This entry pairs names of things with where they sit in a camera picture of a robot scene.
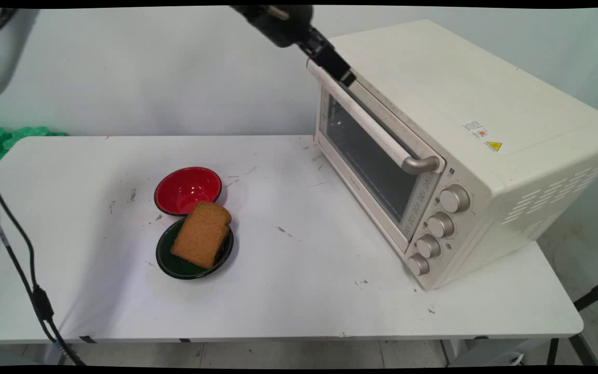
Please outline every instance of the oven knob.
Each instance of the oven knob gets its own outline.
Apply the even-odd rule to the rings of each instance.
[[[420,255],[415,253],[407,259],[407,265],[410,267],[412,274],[416,276],[424,275],[428,273],[428,261]]]
[[[446,237],[454,233],[454,223],[449,216],[438,211],[428,219],[428,229],[436,237]]]
[[[425,258],[440,255],[440,244],[430,235],[424,235],[417,240],[417,249]]]
[[[440,204],[449,213],[458,213],[470,208],[470,198],[463,187],[452,184],[440,192]]]

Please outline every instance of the warning label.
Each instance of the warning label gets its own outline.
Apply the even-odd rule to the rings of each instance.
[[[502,143],[496,142],[486,142],[486,144],[488,144],[488,146],[491,147],[495,152],[500,151],[500,147],[502,146]]]
[[[472,134],[473,137],[482,140],[482,143],[486,144],[486,146],[489,147],[489,149],[491,149],[492,151],[500,151],[502,143],[488,142],[487,140],[491,138],[490,132],[486,128],[484,128],[484,126],[480,125],[480,123],[478,123],[477,121],[467,123],[463,125],[463,128],[467,130],[467,132]]]

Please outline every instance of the bread slice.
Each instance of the bread slice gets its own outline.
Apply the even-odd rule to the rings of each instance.
[[[201,268],[211,269],[228,234],[232,216],[214,202],[199,202],[183,222],[170,252]]]

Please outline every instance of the black stand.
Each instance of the black stand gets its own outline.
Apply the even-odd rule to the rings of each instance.
[[[592,305],[593,303],[596,303],[597,301],[598,301],[598,286],[594,287],[591,291],[586,293],[582,298],[576,300],[574,303],[574,306],[576,307],[576,310],[580,312],[581,310],[584,310],[584,308],[589,307],[590,305]],[[578,343],[579,345],[584,346],[585,344],[583,344],[583,341],[581,341],[581,339],[576,339],[577,341],[572,340],[577,337],[578,336],[572,336],[571,338],[569,338],[569,340],[572,342],[572,344]],[[555,356],[558,354],[558,343],[559,342],[560,342],[560,340],[558,338],[551,339],[550,348],[548,350],[548,361],[546,362],[546,365],[555,365]],[[594,362],[594,359],[592,357],[589,357],[589,359],[587,359],[587,360],[583,360],[583,358],[581,358],[581,360],[583,361],[583,364],[586,366],[596,365],[596,363]]]

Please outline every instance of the bowl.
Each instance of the bowl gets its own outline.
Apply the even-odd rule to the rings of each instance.
[[[225,236],[221,248],[218,253],[216,253],[216,264],[211,269],[201,268],[194,263],[190,263],[189,261],[170,253],[172,244],[174,244],[176,236],[181,229],[181,225],[183,225],[185,220],[186,218],[181,218],[163,232],[163,235],[161,235],[161,238],[158,240],[158,245],[156,246],[156,261],[161,270],[173,278],[197,279],[213,273],[225,263],[228,257],[230,257],[230,253],[232,253],[235,237],[232,234],[230,227],[228,227],[227,236]]]
[[[177,170],[156,187],[154,202],[166,215],[185,216],[199,202],[214,202],[221,195],[223,184],[213,170],[193,166]]]

